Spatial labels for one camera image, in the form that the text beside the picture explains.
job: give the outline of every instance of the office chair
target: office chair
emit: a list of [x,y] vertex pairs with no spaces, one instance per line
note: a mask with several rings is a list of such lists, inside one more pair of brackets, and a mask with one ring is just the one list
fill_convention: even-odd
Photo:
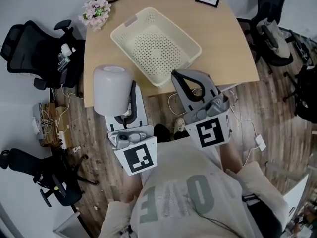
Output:
[[312,123],[317,123],[317,101],[316,101],[316,82],[317,66],[304,65],[301,71],[295,76],[297,82],[288,72],[284,73],[295,87],[295,91],[283,98],[286,102],[291,96],[295,97],[294,115]]
[[[31,73],[40,78],[34,79],[34,86],[39,90],[47,87],[73,88],[76,86],[76,95],[79,92],[79,79],[84,68],[85,40],[77,40],[69,28],[71,20],[58,23],[54,30],[63,30],[61,38],[54,38],[43,32],[33,21],[24,25],[14,25],[9,30],[1,49],[1,56],[7,61],[7,70],[10,73]],[[57,70],[61,46],[67,43],[70,49],[76,50],[70,56],[67,71]]]
[[271,50],[266,42],[269,42],[273,47],[278,48],[278,43],[267,29],[263,26],[263,34],[260,35],[257,30],[257,24],[268,19],[269,22],[276,20],[279,24],[282,14],[282,9],[285,0],[258,0],[258,13],[251,19],[249,25],[250,30],[245,31],[245,34],[251,34],[254,44],[249,43],[250,49],[257,53],[255,63],[257,64],[260,57],[263,57],[267,66],[269,67],[269,73],[272,74],[273,70],[270,65],[273,66],[286,66],[293,62],[293,56],[290,54],[289,58],[281,58]]
[[94,186],[99,185],[97,181],[92,182],[77,175],[82,161],[86,159],[88,159],[88,156],[84,155],[76,165],[70,167],[61,150],[46,159],[38,159],[13,148],[10,151],[2,151],[0,167],[6,169],[9,166],[14,171],[31,175],[34,183],[49,189],[46,193],[40,189],[40,193],[49,207],[51,207],[51,204],[48,197],[53,193],[62,206],[69,206],[78,202],[83,194],[77,180]]

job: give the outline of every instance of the wooden table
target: wooden table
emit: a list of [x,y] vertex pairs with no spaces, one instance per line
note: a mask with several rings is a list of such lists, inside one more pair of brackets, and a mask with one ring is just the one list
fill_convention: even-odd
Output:
[[111,7],[101,31],[87,30],[84,62],[85,107],[94,105],[93,72],[101,64],[130,69],[143,96],[175,91],[172,83],[163,89],[153,86],[134,63],[112,41],[110,33],[146,7],[164,14],[191,36],[203,49],[191,65],[211,76],[216,85],[258,81],[259,76],[248,43],[224,0],[214,8],[195,0],[120,0]]

